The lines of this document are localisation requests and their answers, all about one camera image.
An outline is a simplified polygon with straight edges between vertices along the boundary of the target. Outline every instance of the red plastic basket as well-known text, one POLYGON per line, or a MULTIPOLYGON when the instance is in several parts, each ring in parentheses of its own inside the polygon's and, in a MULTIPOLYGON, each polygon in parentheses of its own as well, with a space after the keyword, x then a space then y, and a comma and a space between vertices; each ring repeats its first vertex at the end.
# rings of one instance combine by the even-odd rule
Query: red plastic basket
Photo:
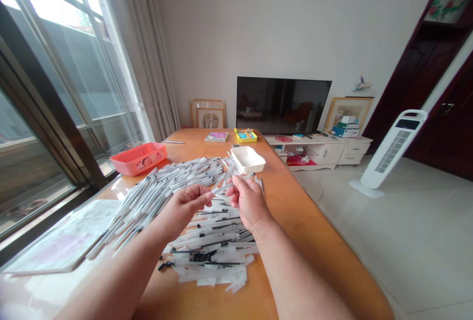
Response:
POLYGON ((136 176, 163 161, 167 156, 164 144, 152 142, 114 155, 110 160, 118 172, 136 176))

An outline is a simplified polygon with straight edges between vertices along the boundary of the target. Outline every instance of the blue box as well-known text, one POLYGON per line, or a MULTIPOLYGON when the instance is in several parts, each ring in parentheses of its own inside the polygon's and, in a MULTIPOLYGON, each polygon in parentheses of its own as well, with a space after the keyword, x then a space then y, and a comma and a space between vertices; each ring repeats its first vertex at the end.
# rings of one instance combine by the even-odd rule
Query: blue box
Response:
POLYGON ((345 129, 337 126, 332 128, 332 134, 340 138, 353 138, 358 136, 359 132, 359 129, 345 129))

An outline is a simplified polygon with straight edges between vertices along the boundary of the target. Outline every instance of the curtain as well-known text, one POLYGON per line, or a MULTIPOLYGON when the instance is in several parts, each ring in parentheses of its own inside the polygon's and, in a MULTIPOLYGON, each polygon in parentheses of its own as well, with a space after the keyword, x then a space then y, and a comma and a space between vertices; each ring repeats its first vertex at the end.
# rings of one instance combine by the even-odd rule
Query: curtain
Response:
POLYGON ((156 141, 180 128, 158 0, 109 0, 156 141))

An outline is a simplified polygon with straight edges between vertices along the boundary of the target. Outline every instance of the dark wooden door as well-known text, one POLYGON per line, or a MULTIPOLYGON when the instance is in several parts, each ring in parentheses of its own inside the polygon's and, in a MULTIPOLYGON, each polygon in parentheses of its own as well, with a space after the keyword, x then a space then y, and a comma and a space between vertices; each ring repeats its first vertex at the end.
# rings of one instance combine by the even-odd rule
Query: dark wooden door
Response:
POLYGON ((434 106, 407 156, 473 180, 473 54, 434 106))
POLYGON ((423 24, 407 46, 363 136, 373 139, 373 154, 397 118, 420 109, 455 57, 468 29, 423 24))

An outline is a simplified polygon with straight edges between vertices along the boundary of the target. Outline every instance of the pile of pens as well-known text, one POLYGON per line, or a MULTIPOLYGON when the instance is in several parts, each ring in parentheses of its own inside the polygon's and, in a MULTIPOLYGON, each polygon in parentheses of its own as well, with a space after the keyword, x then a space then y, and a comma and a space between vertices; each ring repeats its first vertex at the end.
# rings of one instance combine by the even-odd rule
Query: pile of pens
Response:
MULTIPOLYGON (((129 190, 103 237, 86 258, 94 258, 107 244, 118 253, 153 221, 180 189, 193 184, 213 185, 212 206, 198 211, 186 234, 166 247, 164 254, 170 257, 159 270, 172 266, 179 274, 179 282, 197 280, 198 286, 231 283, 227 291, 235 293, 246 282, 246 266, 254 260, 251 254, 258 253, 253 236, 241 223, 239 210, 233 208, 225 196, 225 191, 233 186, 229 180, 235 174, 242 173, 231 156, 194 159, 153 169, 129 190)), ((254 178, 263 187, 262 179, 254 178)))

